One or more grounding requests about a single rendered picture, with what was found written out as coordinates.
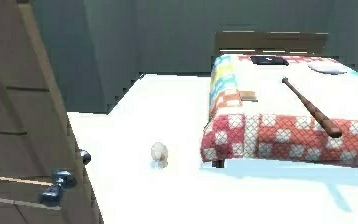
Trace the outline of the brown wooden room door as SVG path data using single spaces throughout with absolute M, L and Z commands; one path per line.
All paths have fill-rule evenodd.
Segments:
M 29 0 L 0 0 L 0 224 L 104 224 Z M 77 185 L 39 202 L 51 175 Z

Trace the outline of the brown wooden baseball bat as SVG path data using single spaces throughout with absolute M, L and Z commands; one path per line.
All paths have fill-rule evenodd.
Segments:
M 327 117 L 318 107 L 316 107 L 311 101 L 309 101 L 304 95 L 302 95 L 288 80 L 284 77 L 281 82 L 285 84 L 300 100 L 310 115 L 318 122 L 321 128 L 331 138 L 340 138 L 342 136 L 342 130 Z

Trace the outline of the bed with red checked quilt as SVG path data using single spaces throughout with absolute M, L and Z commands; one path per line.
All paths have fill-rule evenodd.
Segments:
M 200 155 L 217 168 L 228 159 L 272 159 L 358 168 L 358 72 L 323 49 L 325 33 L 219 31 L 215 35 L 209 118 Z M 256 65 L 251 56 L 277 56 L 285 65 Z M 344 74 L 322 74 L 308 65 L 338 64 Z M 331 138 L 289 82 L 341 130 Z M 257 102 L 242 101 L 254 91 Z

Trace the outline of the black flat rectangular device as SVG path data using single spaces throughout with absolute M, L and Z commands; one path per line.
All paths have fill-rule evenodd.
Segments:
M 251 56 L 250 59 L 256 65 L 289 65 L 286 59 L 277 56 Z

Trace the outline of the small brown book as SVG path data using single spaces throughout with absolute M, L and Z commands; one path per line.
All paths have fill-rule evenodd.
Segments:
M 240 91 L 239 95 L 242 101 L 257 102 L 257 97 L 254 91 Z

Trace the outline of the white pillow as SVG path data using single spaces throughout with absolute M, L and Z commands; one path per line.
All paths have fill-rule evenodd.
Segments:
M 325 63 L 316 63 L 316 64 L 309 64 L 308 67 L 316 72 L 322 73 L 322 74 L 331 74 L 331 75 L 338 75 L 338 74 L 344 74 L 347 72 L 347 70 L 338 64 L 325 64 Z

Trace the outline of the small white round object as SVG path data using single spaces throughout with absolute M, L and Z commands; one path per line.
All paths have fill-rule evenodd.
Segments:
M 168 165 L 168 149 L 161 143 L 156 142 L 151 147 L 151 157 L 159 168 L 166 168 Z

